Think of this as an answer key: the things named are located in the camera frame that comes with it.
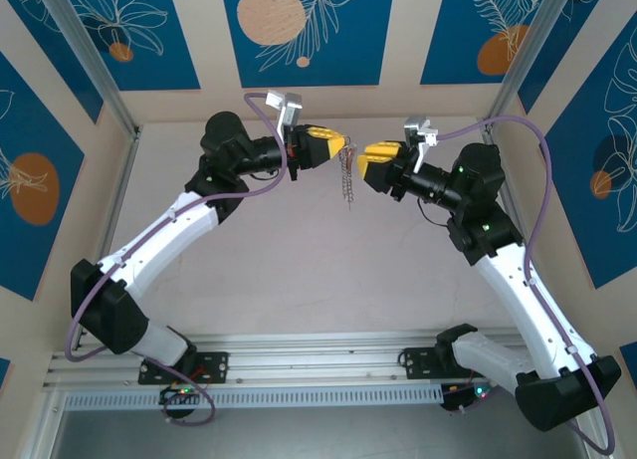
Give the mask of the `silver keyring with chain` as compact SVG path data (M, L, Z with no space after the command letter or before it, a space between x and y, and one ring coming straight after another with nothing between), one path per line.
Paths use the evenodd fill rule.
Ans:
M345 202L347 203L348 209L351 209L352 204L354 202L354 192L353 192L353 184L352 184L352 170L353 163L348 162L346 160L347 150L351 147L355 146L357 150L357 146L353 143L349 137L345 139L343 148L338 153L338 159L340 162L340 172L341 172L341 194Z

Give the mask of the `circuit board with green light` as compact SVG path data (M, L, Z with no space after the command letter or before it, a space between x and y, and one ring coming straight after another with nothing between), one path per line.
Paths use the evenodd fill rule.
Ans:
M199 392L193 386L167 386L159 391L160 406L197 405Z
M441 407L448 412L464 414L498 390L499 387L494 382L443 384Z

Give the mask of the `grey metal sheet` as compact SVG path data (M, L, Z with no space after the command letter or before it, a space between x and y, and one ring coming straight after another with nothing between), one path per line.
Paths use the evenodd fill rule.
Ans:
M159 413L68 412L53 459L584 459L567 429L541 433L504 397L467 414L428 406L222 410L201 427Z

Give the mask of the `aluminium corner post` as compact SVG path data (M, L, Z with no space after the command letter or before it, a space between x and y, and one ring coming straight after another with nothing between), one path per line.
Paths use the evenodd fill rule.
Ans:
M138 140L140 127L71 1L42 1L115 121L129 138Z
M522 45L501 82L487 117L503 115L515 99L566 2L567 0L543 0L539 4Z

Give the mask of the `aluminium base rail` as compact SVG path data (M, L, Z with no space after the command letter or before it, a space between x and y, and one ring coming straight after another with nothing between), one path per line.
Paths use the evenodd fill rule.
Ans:
M336 386L405 383L398 366L407 347L432 346L437 333L192 335L201 351L229 354L227 387ZM141 359L101 352L82 362L53 353L43 380L46 390L98 390L137 386Z

